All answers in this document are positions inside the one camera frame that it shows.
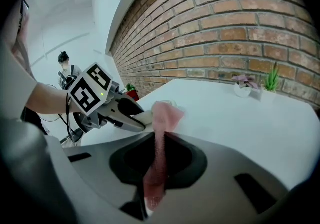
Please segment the pink towel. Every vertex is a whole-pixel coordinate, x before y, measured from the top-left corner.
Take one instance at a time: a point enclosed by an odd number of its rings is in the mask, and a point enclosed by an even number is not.
[[[143,178],[147,207],[154,211],[165,195],[168,177],[165,153],[165,132],[173,132],[184,113],[165,102],[157,101],[152,107],[152,127],[155,132],[154,162]]]

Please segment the table surface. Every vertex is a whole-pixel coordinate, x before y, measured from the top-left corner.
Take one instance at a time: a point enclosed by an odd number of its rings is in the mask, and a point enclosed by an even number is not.
[[[175,101],[184,111],[175,133],[235,149],[290,190],[306,180],[317,163],[320,121],[307,103],[282,95],[268,103],[258,99],[257,91],[248,98],[236,96],[230,84],[176,79],[138,103],[147,111],[156,101]],[[151,131],[148,125],[144,132]],[[108,123],[85,134],[81,146],[136,134]]]

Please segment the plant pot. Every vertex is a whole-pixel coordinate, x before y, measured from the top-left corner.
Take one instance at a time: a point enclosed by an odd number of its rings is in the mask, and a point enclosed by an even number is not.
[[[260,102],[266,105],[270,105],[274,102],[277,96],[276,91],[267,91],[264,86],[261,86],[260,90]]]
[[[252,92],[251,87],[243,87],[240,88],[239,84],[234,84],[234,92],[240,98],[247,98],[249,97],[250,93]]]
[[[130,96],[132,99],[134,99],[136,102],[139,100],[139,96],[137,94],[136,90],[131,90],[125,93],[126,95]]]

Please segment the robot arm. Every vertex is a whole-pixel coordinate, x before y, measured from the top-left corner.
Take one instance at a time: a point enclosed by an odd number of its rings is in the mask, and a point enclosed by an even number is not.
[[[100,129],[107,122],[131,132],[145,130],[146,126],[134,117],[144,110],[119,89],[119,84],[97,63],[81,73],[68,92],[86,115],[74,116],[84,132]]]

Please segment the potted plant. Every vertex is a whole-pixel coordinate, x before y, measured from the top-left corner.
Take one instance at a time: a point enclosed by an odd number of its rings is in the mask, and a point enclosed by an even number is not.
[[[232,80],[236,81],[234,84],[234,92],[241,98],[249,97],[252,89],[258,89],[258,85],[255,83],[255,77],[253,75],[247,76],[245,74],[234,76]]]
[[[272,67],[270,73],[264,79],[264,84],[261,85],[261,102],[273,102],[277,92],[276,89],[279,84],[279,69],[277,62]]]
[[[125,94],[130,96],[132,99],[134,99],[137,102],[139,100],[139,96],[137,94],[136,88],[131,83],[128,83],[125,88],[126,88]]]

